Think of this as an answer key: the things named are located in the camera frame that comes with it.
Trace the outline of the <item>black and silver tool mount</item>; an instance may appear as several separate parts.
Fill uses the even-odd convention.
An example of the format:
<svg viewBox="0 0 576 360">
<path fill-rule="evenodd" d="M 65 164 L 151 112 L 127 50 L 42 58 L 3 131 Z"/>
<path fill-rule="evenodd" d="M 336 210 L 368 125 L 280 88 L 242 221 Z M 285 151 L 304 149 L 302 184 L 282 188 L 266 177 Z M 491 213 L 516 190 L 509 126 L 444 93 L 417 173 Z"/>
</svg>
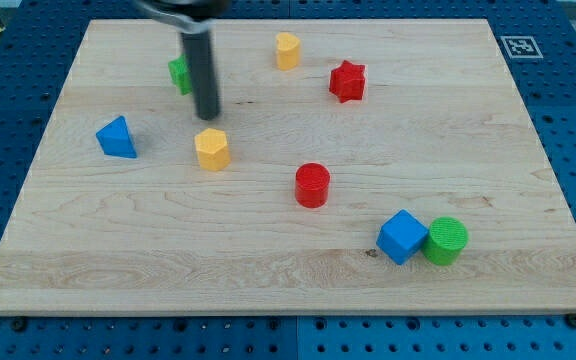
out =
<svg viewBox="0 0 576 360">
<path fill-rule="evenodd" d="M 212 21 L 232 6 L 231 0 L 133 0 L 132 3 L 146 17 L 186 34 L 209 30 Z"/>
</svg>

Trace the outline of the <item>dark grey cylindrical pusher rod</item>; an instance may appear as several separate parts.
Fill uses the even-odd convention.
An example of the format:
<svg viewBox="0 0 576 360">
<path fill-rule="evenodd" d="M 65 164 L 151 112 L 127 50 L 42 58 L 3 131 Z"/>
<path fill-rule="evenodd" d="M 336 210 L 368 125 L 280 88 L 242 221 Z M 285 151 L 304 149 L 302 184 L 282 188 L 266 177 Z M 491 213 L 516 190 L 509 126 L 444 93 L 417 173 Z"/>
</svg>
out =
<svg viewBox="0 0 576 360">
<path fill-rule="evenodd" d="M 213 120 L 221 111 L 211 32 L 182 33 L 181 42 L 188 66 L 196 115 Z"/>
</svg>

